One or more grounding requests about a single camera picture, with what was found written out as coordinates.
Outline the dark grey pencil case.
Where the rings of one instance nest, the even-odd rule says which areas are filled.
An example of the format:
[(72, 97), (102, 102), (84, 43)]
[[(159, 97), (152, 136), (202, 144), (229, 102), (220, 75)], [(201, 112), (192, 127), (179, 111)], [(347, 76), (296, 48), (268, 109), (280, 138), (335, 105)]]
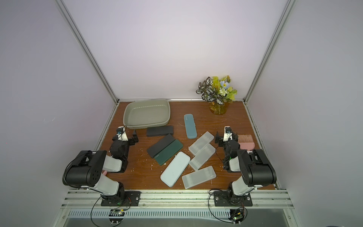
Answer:
[(147, 153), (151, 158), (154, 158), (157, 154), (159, 154), (163, 149), (165, 149), (168, 145), (175, 141), (175, 138), (168, 134), (163, 137), (160, 141), (156, 144), (152, 145), (150, 148), (147, 149)]
[(172, 125), (149, 127), (147, 128), (147, 137), (166, 136), (168, 134), (174, 134), (174, 127)]

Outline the grey-green plastic storage box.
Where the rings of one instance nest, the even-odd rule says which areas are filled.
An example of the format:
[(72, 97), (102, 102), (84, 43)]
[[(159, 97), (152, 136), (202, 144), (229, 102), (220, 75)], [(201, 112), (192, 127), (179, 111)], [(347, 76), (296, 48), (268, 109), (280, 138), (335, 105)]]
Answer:
[(146, 129), (165, 126), (171, 115), (167, 100), (144, 100), (128, 104), (123, 115), (123, 124), (129, 129)]

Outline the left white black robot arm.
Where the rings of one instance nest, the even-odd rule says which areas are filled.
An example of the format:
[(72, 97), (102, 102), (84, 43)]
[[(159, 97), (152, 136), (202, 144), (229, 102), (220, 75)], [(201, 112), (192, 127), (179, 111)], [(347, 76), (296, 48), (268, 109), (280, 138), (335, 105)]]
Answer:
[(62, 182), (72, 188), (99, 192), (105, 201), (126, 200), (122, 183), (111, 180), (107, 173), (123, 173), (128, 166), (130, 146), (139, 142), (136, 131), (128, 138), (125, 127), (119, 127), (109, 151), (82, 150), (66, 167)]

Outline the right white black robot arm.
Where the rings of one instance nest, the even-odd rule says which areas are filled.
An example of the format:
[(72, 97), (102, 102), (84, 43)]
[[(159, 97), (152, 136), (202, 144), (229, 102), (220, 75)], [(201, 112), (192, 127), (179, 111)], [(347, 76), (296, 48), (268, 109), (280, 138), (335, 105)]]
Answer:
[(255, 149), (248, 142), (249, 136), (238, 136), (226, 126), (224, 134), (216, 134), (215, 143), (224, 150), (223, 169), (229, 173), (241, 173), (227, 189), (227, 199), (233, 203), (246, 197), (251, 191), (275, 184), (277, 174), (265, 152)]

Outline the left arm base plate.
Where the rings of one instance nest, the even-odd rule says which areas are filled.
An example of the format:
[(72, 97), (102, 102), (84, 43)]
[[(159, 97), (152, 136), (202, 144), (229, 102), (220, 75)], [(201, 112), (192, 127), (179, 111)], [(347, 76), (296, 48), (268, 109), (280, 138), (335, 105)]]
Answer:
[(101, 206), (130, 206), (137, 207), (140, 202), (140, 191), (125, 191), (113, 196), (102, 195)]

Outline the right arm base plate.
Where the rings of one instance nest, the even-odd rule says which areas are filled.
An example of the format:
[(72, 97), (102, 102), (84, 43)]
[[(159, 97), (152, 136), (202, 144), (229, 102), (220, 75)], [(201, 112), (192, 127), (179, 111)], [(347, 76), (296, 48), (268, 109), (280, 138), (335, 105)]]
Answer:
[(214, 191), (212, 193), (214, 205), (216, 207), (252, 207), (252, 198), (250, 194), (237, 196), (232, 192)]

